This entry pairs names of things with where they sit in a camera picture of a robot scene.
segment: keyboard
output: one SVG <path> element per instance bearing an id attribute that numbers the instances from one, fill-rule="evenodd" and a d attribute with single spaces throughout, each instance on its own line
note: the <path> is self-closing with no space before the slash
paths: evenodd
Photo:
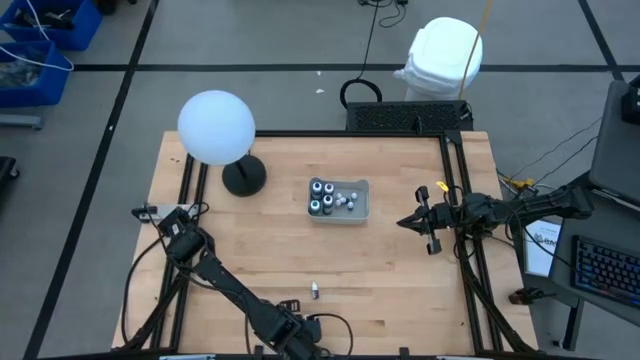
<path id="1" fill-rule="evenodd" d="M 573 287 L 640 308 L 640 255 L 584 236 L 573 245 Z"/>

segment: black stand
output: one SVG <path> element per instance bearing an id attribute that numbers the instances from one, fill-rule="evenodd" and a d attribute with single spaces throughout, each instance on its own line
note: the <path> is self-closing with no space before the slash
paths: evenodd
<path id="1" fill-rule="evenodd" d="M 222 170 L 222 183 L 235 196 L 251 196 L 264 187 L 267 169 L 260 159 L 245 155 Z"/>

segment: wooden tabletop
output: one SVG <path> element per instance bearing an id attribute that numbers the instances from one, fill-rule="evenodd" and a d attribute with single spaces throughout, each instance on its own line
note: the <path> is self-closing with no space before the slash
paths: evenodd
<path id="1" fill-rule="evenodd" d="M 495 163 L 486 133 L 463 133 L 475 192 L 500 197 Z M 444 180 L 439 142 L 429 138 L 256 138 L 252 155 L 267 167 L 267 183 L 252 197 L 237 198 L 222 182 L 222 167 L 210 167 L 204 200 L 211 210 L 200 225 L 216 241 L 224 266 L 257 296 L 278 303 L 300 299 L 302 312 L 344 316 L 355 334 L 354 354 L 473 354 L 460 268 L 453 256 L 453 232 L 438 231 L 442 253 L 429 256 L 426 239 L 395 223 L 417 207 L 414 191 L 429 187 L 433 205 L 442 200 L 436 181 Z M 450 148 L 454 173 L 455 150 Z M 186 157 L 178 135 L 164 135 L 149 202 L 176 202 Z M 191 197 L 196 176 L 191 181 Z M 361 226 L 315 224 L 307 215 L 308 182 L 313 176 L 370 184 L 371 211 Z M 500 229 L 494 232 L 502 237 Z M 136 254 L 156 238 L 143 225 Z M 484 241 L 495 302 L 531 346 L 537 342 L 526 306 L 507 296 L 522 287 L 511 247 Z M 165 266 L 161 248 L 140 263 L 131 282 L 127 329 L 131 336 L 157 302 Z M 320 287 L 312 300 L 311 282 Z M 486 316 L 478 303 L 485 347 L 490 348 Z M 167 312 L 168 343 L 174 311 Z M 180 351 L 244 353 L 243 314 L 222 295 L 189 287 Z M 321 346 L 344 354 L 346 328 L 323 319 Z M 251 343 L 258 340 L 252 335 Z M 114 346 L 122 344 L 119 330 Z"/>

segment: table leg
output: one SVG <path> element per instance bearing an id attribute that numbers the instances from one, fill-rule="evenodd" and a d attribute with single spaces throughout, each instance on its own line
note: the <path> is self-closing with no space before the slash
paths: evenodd
<path id="1" fill-rule="evenodd" d="M 578 330 L 582 321 L 582 311 L 584 310 L 584 300 L 579 299 L 576 307 L 571 308 L 567 329 L 564 332 L 562 341 L 554 341 L 553 344 L 568 351 L 575 351 L 578 343 Z"/>

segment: metal tray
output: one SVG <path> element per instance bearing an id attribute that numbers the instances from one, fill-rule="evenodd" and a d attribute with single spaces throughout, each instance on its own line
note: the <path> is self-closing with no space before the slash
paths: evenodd
<path id="1" fill-rule="evenodd" d="M 333 184 L 334 196 L 338 193 L 341 193 L 343 196 L 348 198 L 349 194 L 355 192 L 356 194 L 358 194 L 358 198 L 354 202 L 355 207 L 351 211 L 347 209 L 346 204 L 340 207 L 336 207 L 334 204 L 333 212 L 329 215 L 324 214 L 322 210 L 320 210 L 320 213 L 316 215 L 312 215 L 311 213 L 309 213 L 311 220 L 318 223 L 341 225 L 360 225 L 367 221 L 367 218 L 369 217 L 369 182 L 367 180 L 348 182 L 323 180 L 317 177 L 311 178 L 311 180 L 309 180 L 309 202 L 311 202 L 312 200 L 311 186 L 316 181 L 322 183 L 323 188 L 324 184 L 326 183 Z"/>

